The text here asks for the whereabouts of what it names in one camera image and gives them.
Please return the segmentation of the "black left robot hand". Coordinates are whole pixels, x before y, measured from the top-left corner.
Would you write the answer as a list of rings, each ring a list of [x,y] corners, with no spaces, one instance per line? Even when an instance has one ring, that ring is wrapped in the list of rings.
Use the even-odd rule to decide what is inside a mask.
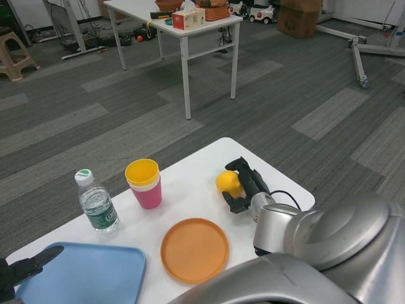
[[[1,303],[14,300],[16,297],[15,286],[41,273],[43,267],[55,259],[64,248],[64,246],[52,246],[32,258],[19,260],[12,264],[8,264],[5,258],[1,258]]]

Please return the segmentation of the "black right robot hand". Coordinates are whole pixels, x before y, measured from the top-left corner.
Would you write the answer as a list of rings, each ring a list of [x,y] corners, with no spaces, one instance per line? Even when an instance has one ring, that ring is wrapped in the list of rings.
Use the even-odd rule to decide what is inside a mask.
[[[232,213],[246,211],[254,195],[270,192],[259,172],[251,169],[243,157],[226,164],[225,169],[217,177],[216,186]]]

